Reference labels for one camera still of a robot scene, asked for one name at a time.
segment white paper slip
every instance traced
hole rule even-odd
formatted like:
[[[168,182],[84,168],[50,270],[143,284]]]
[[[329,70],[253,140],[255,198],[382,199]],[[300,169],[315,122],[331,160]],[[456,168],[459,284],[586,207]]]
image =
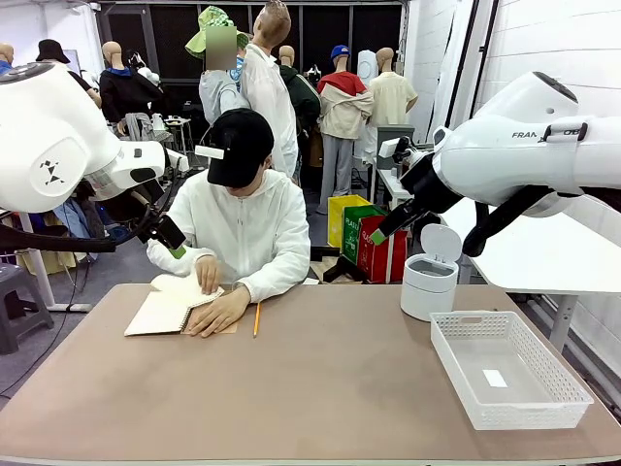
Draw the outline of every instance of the white paper slip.
[[[175,296],[186,308],[196,308],[197,306],[211,303],[211,301],[224,292],[224,289],[219,287],[215,293],[203,294],[203,290],[194,274],[187,277],[159,275],[153,279],[151,286],[166,294]]]
[[[500,371],[497,371],[496,369],[483,369],[483,375],[485,376],[485,379],[487,379],[489,385],[493,386],[494,388],[508,387]]]

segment green bucket hat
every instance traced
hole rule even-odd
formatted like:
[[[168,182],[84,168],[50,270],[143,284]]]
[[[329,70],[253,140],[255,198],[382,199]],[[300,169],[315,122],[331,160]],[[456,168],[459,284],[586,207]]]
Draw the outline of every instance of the green bucket hat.
[[[235,23],[218,7],[207,7],[198,16],[199,31],[185,44],[185,50],[195,58],[203,59],[205,56],[205,28],[207,26],[235,26]],[[248,45],[248,36],[243,32],[237,32],[237,47],[244,49]]]

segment notebook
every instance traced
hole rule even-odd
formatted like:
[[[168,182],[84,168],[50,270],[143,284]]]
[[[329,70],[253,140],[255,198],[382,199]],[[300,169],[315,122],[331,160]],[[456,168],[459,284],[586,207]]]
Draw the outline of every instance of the notebook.
[[[203,294],[203,290],[198,284],[195,274],[191,274],[187,277],[176,277],[166,274],[159,275],[153,279],[151,286],[166,294],[175,296],[187,308],[196,308],[211,303],[211,301],[224,292],[221,287],[218,287],[215,293]]]
[[[160,275],[151,282],[151,286],[156,288],[156,291],[148,294],[129,323],[125,330],[126,337],[182,333],[192,317],[194,308],[211,303],[224,292],[219,287],[215,293],[203,294],[196,276],[181,278]]]

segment red bag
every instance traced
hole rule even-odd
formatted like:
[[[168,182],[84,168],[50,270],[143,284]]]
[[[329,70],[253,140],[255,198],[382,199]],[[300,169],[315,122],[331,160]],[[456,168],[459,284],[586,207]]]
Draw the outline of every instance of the red bag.
[[[384,220],[384,216],[367,216],[360,220],[360,236],[358,238],[358,261],[360,270],[367,274],[369,282],[384,283],[388,264],[388,240],[380,246],[371,241],[371,235]],[[392,254],[390,281],[397,282],[404,277],[404,267],[408,254],[408,232],[399,230],[394,235],[395,243]]]

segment gray stool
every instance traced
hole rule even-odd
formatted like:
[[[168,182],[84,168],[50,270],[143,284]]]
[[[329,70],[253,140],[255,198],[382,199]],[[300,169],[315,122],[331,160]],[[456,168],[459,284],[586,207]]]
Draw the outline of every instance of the gray stool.
[[[30,291],[37,305],[38,312],[17,325],[11,325],[4,298],[10,292],[17,291],[21,286],[25,286]],[[54,326],[54,321],[49,315],[46,303],[43,302],[43,298],[32,277],[21,267],[12,264],[0,264],[0,354],[9,354],[19,350],[17,337],[41,323],[47,328]]]

